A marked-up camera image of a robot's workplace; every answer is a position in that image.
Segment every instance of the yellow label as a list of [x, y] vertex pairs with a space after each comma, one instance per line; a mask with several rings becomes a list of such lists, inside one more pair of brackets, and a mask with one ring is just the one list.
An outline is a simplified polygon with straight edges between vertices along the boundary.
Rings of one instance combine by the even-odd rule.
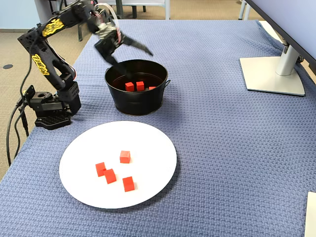
[[46, 27], [44, 28], [44, 30], [42, 31], [42, 35], [48, 36], [51, 35], [53, 33], [55, 33], [55, 31], [61, 29], [64, 27], [64, 24], [61, 22], [60, 19], [54, 19], [51, 21], [50, 24], [47, 24]]
[[40, 72], [43, 73], [43, 75], [49, 75], [49, 72], [47, 71], [46, 65], [41, 61], [38, 54], [35, 54], [32, 56], [34, 62], [36, 63], [36, 66], [39, 68]]

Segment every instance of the bucket handle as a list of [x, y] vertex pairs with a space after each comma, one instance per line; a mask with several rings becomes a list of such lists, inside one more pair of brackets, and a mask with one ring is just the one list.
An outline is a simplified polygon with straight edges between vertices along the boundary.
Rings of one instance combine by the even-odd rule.
[[166, 83], [164, 84], [164, 88], [166, 88], [170, 82], [171, 82], [171, 80], [166, 81]]

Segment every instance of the monitor base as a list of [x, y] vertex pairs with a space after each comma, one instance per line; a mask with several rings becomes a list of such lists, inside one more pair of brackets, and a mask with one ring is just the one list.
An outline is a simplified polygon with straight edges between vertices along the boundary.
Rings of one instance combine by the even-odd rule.
[[304, 96], [303, 84], [295, 69], [288, 76], [276, 73], [280, 58], [240, 58], [247, 89]]

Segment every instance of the table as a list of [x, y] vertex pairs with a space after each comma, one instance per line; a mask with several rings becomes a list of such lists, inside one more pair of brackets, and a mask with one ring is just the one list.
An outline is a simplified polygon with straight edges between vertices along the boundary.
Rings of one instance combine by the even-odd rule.
[[[114, 108], [109, 67], [92, 36], [75, 63], [82, 108], [70, 126], [35, 128], [0, 183], [4, 236], [303, 236], [316, 190], [316, 87], [302, 66], [305, 97], [247, 91], [239, 58], [280, 56], [257, 21], [122, 20], [154, 57], [121, 46], [118, 61], [163, 64], [163, 106], [141, 117]], [[174, 143], [170, 183], [143, 204], [96, 209], [72, 198], [58, 174], [66, 147], [105, 122], [153, 125]]]

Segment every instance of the monitor stand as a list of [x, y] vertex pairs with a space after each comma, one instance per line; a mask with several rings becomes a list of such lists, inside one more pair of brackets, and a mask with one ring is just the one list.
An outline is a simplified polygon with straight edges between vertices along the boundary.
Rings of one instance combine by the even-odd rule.
[[302, 81], [294, 69], [298, 56], [289, 46], [280, 57], [240, 58], [247, 89], [304, 96]]

